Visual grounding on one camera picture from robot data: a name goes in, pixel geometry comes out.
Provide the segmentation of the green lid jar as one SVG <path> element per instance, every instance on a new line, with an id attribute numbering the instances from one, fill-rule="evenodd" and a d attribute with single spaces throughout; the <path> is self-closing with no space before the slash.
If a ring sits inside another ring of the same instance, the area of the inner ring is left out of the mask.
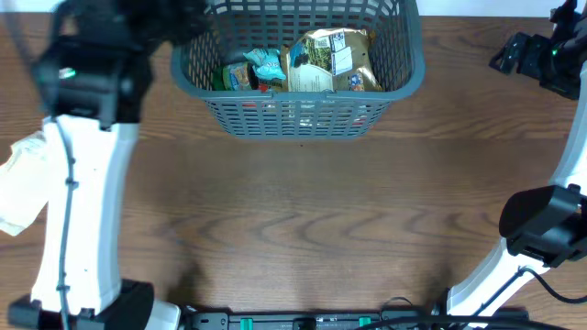
<path id="1" fill-rule="evenodd" d="M 251 91 L 259 88 L 259 81 L 252 65 L 244 61 L 214 70 L 212 85 L 215 91 Z"/>

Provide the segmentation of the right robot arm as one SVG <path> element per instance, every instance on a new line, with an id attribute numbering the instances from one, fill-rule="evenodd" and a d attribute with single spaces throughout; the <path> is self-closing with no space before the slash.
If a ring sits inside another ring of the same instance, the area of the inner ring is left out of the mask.
<path id="1" fill-rule="evenodd" d="M 565 149 L 548 185 L 515 193 L 499 221 L 493 250 L 434 307 L 434 329 L 522 329 L 531 324 L 501 307 L 526 283 L 586 256 L 586 14 L 567 0 L 550 12 L 550 37 L 517 33 L 492 57 L 493 69 L 516 72 L 578 103 Z"/>

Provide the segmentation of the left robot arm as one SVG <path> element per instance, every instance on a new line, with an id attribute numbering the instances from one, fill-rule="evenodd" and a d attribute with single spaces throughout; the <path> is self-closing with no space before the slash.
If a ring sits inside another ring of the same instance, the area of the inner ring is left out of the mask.
<path id="1" fill-rule="evenodd" d="M 25 329 L 179 329 L 179 306 L 124 280 L 117 249 L 150 55 L 207 29 L 201 0 L 60 3 L 28 63 L 44 112 L 49 201 L 39 275 L 7 321 Z"/>

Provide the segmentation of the gold foil food bag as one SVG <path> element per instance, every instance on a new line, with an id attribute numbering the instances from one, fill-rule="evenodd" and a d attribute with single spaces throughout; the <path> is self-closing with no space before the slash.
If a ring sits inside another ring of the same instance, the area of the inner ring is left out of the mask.
<path id="1" fill-rule="evenodd" d="M 312 30 L 281 49 L 289 92 L 380 92 L 371 66 L 371 39 L 364 29 Z"/>

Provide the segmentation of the green snack packet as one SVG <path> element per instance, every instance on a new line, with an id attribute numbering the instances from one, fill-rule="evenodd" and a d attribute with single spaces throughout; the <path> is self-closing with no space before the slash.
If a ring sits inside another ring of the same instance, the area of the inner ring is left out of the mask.
<path id="1" fill-rule="evenodd" d="M 285 80 L 278 49 L 253 49 L 245 52 L 245 59 L 253 64 L 256 76 L 262 80 Z"/>

